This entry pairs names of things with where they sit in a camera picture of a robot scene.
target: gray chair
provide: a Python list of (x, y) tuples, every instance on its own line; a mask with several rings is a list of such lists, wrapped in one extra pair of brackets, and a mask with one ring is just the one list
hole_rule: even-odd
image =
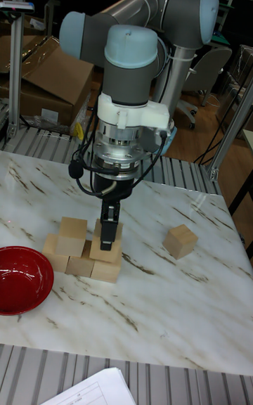
[[(204, 54), (195, 67), (189, 69), (188, 76), (183, 85), (183, 91), (206, 91), (201, 104), (202, 107), (204, 107), (218, 75), (223, 72), (222, 68), (227, 63), (231, 54), (232, 50), (228, 47), (212, 49)], [(190, 128), (194, 129), (195, 118), (193, 116), (197, 112), (197, 107), (191, 103), (179, 100), (177, 108), (188, 116), (190, 119)]]

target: robotic arm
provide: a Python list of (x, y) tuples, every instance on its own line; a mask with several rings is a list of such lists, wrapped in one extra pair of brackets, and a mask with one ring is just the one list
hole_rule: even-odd
[[(218, 0), (121, 0), (93, 17), (69, 13), (62, 23), (64, 52), (104, 68), (89, 167), (95, 172), (89, 193), (103, 199), (102, 250), (110, 250), (115, 240), (120, 200), (144, 177), (134, 182), (149, 140), (157, 150), (156, 161), (171, 135), (188, 69), (195, 51), (212, 38), (218, 7)], [(171, 44), (169, 62), (164, 42), (147, 25)], [(157, 76), (154, 101), (149, 101)], [(77, 174), (73, 166), (87, 168), (83, 156), (84, 144), (70, 165), (79, 186), (83, 170)]]

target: metal rail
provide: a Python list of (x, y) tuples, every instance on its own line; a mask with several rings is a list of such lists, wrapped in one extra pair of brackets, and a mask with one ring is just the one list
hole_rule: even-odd
[(20, 87), (24, 13), (11, 25), (11, 65), (10, 65), (10, 105), (8, 135), (14, 136), (18, 130), (20, 116)]
[[(7, 143), (2, 141), (0, 149), (28, 157), (68, 164), (72, 153), (78, 147), (78, 141), (68, 135), (22, 127)], [(141, 172), (145, 171), (151, 160), (141, 163)], [(203, 167), (193, 163), (189, 164), (186, 161), (161, 157), (145, 179), (202, 193), (221, 195), (219, 185), (207, 178)]]
[(1, 405), (40, 405), (104, 368), (122, 371), (136, 405), (251, 405), (253, 379), (0, 345)]

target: white paper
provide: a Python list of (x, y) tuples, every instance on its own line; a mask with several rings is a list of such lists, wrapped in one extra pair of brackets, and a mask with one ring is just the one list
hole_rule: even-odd
[(134, 405), (122, 372), (104, 369), (41, 405)]

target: wooden cube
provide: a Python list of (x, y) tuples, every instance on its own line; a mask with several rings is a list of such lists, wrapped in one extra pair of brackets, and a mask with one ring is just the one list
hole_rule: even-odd
[(101, 223), (100, 220), (97, 219), (92, 238), (90, 258), (98, 259), (102, 262), (115, 263), (119, 256), (119, 250), (122, 242), (122, 227), (123, 224), (118, 224), (115, 241), (112, 243), (111, 250), (101, 250), (100, 249)]
[(65, 272), (69, 257), (65, 255), (56, 255), (56, 245), (58, 235), (49, 233), (42, 250), (42, 254), (48, 259), (52, 268), (56, 272)]
[(90, 277), (94, 266), (94, 260), (89, 257), (91, 241), (86, 241), (81, 258), (70, 257), (66, 273), (73, 276)]
[(122, 249), (119, 248), (117, 258), (114, 263), (107, 263), (96, 260), (94, 262), (91, 278), (94, 280), (116, 283), (122, 263)]
[(81, 257), (86, 240), (87, 221), (63, 217), (60, 223), (56, 255)]
[(193, 251), (198, 237), (186, 225), (168, 231), (163, 246), (176, 259), (185, 257)]

